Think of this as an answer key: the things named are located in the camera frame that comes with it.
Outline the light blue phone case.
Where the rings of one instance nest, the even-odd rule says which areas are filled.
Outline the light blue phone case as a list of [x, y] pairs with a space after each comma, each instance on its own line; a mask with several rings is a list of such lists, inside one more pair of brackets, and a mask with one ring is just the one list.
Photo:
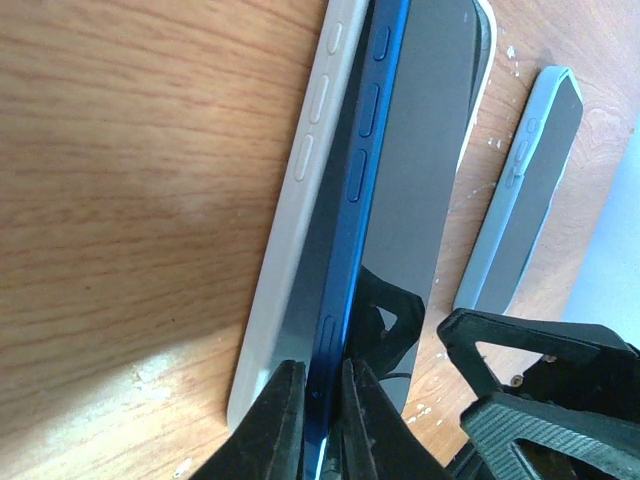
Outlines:
[[[548, 66], [540, 71], [513, 136], [504, 167], [497, 181], [491, 202], [459, 284], [453, 301], [453, 307], [455, 309], [466, 308], [477, 310], [475, 308], [477, 300], [483, 289], [485, 279], [493, 263], [506, 225], [510, 219], [512, 209], [519, 196], [520, 189], [524, 182], [525, 172], [541, 139], [542, 131], [560, 84], [565, 78], [569, 78], [572, 81], [583, 105], [582, 94], [571, 68], [567, 66]], [[528, 269], [529, 262], [521, 281]]]

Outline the white phone case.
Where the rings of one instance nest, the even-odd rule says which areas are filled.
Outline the white phone case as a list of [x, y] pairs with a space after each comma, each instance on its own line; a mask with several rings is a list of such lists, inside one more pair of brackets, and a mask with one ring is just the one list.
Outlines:
[[[227, 422], [239, 426], [278, 364], [309, 358], [311, 315], [319, 303], [341, 187], [358, 75], [373, 5], [327, 5], [296, 133], [237, 363]], [[419, 158], [427, 172], [421, 249], [423, 278], [434, 274], [448, 202], [495, 54], [496, 20], [486, 1], [415, 1], [411, 5], [411, 83], [405, 100], [425, 101], [409, 129], [432, 139], [438, 154]]]

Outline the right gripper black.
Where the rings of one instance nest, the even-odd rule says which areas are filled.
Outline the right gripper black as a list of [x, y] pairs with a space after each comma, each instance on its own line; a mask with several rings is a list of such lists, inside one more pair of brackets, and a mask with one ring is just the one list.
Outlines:
[[[454, 478], [639, 477], [639, 350], [613, 330], [458, 308], [437, 335], [478, 396], [461, 415], [469, 439]], [[479, 342], [543, 357], [508, 386]]]

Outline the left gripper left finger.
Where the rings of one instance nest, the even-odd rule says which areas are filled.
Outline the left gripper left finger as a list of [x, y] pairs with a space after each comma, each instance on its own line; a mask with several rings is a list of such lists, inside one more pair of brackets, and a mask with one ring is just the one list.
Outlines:
[[302, 478], [305, 379], [302, 362], [281, 362], [229, 439], [191, 477]]

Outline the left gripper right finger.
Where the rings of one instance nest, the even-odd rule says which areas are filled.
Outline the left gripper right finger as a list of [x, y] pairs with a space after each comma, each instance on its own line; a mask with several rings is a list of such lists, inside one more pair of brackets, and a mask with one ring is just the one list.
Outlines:
[[445, 469], [414, 437], [369, 365], [342, 364], [340, 424], [348, 479], [443, 479]]

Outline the black smartphone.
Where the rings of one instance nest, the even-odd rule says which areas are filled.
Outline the black smartphone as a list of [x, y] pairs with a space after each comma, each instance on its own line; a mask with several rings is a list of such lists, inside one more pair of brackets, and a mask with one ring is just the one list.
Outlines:
[[574, 84], [560, 84], [541, 139], [525, 172], [493, 263], [475, 308], [503, 314], [524, 275], [553, 195], [569, 157], [583, 113]]

